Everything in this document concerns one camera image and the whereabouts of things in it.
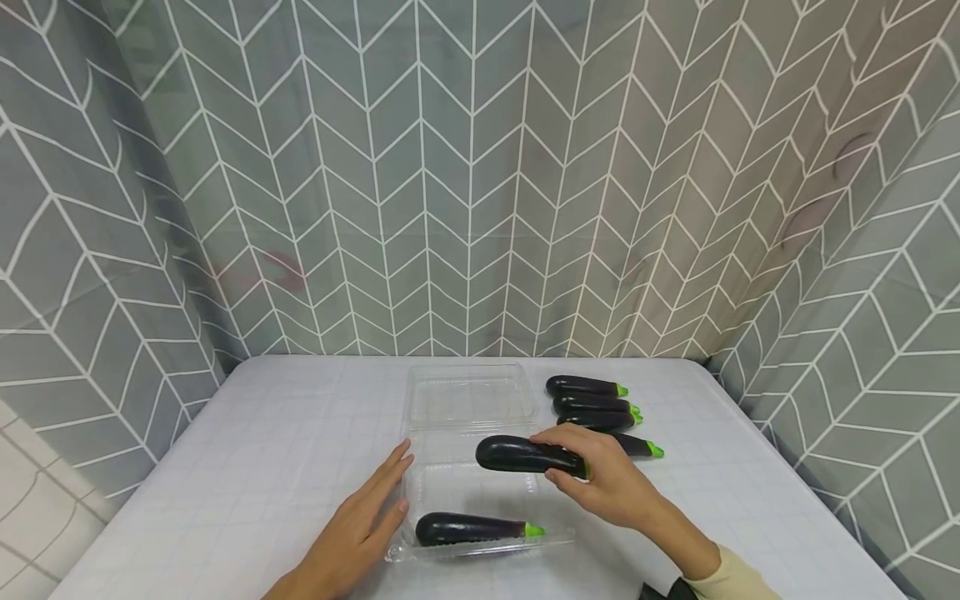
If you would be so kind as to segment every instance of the white tablecloth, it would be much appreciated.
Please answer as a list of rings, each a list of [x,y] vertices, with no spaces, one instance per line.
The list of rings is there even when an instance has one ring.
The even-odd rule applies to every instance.
[[[260,598],[399,440],[410,367],[453,361],[519,362],[538,395],[557,373],[626,385],[646,419],[633,433],[666,451],[645,472],[783,598],[904,597],[695,363],[266,356],[230,376],[53,599]],[[537,419],[554,420],[545,393]],[[573,509],[573,544],[384,564],[355,596],[636,600],[641,581],[678,576],[641,535]]]

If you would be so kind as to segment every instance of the purple eggplant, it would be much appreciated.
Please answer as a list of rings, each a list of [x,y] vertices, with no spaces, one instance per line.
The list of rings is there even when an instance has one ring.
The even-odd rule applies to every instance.
[[[549,468],[589,479],[587,462],[558,445],[534,444],[518,436],[490,436],[477,445],[477,464],[489,470],[546,473]]]
[[[421,546],[439,546],[466,541],[536,538],[545,532],[524,521],[458,513],[428,513],[417,521]]]
[[[620,397],[626,396],[630,392],[619,383],[590,379],[579,375],[554,375],[546,380],[546,391],[553,397],[567,392]]]
[[[643,417],[630,413],[610,413],[604,411],[577,411],[563,413],[557,418],[557,424],[573,423],[600,433],[622,433],[634,425],[643,422]]]
[[[630,413],[634,417],[640,417],[640,409],[622,398],[573,392],[555,396],[553,398],[553,411],[557,415],[579,411],[604,411],[608,413]]]
[[[663,450],[653,442],[622,433],[611,433],[610,435],[617,440],[627,456],[632,458],[663,458]]]

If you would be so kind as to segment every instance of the clear plastic container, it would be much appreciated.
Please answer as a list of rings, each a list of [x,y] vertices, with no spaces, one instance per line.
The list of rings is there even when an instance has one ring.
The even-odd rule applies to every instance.
[[[488,436],[536,433],[536,412],[533,391],[518,364],[411,369],[403,428],[417,460],[401,484],[410,511],[387,560],[450,559],[573,541],[573,529],[542,475],[486,470],[474,457],[477,444]],[[417,521],[437,511],[522,520],[546,533],[421,546],[414,533]]]

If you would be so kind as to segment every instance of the forearm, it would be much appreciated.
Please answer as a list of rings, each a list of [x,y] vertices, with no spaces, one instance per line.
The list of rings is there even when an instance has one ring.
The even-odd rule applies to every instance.
[[[646,511],[637,530],[679,568],[703,600],[779,600],[760,573],[731,550],[718,546],[663,498]]]
[[[666,498],[638,521],[636,529],[656,544],[686,579],[706,579],[720,568],[717,545]]]

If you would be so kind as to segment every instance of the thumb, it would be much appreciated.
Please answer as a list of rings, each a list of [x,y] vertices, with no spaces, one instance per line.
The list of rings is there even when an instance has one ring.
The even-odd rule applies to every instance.
[[[387,551],[387,546],[390,545],[390,539],[403,524],[403,519],[406,518],[408,510],[410,510],[410,503],[406,498],[398,500],[380,519],[380,524],[373,530],[364,545],[369,545],[372,549],[375,549],[376,553],[382,558]]]
[[[577,481],[573,475],[555,468],[546,472],[546,478],[557,486],[558,490],[573,498],[577,504],[583,504],[589,490],[587,484]]]

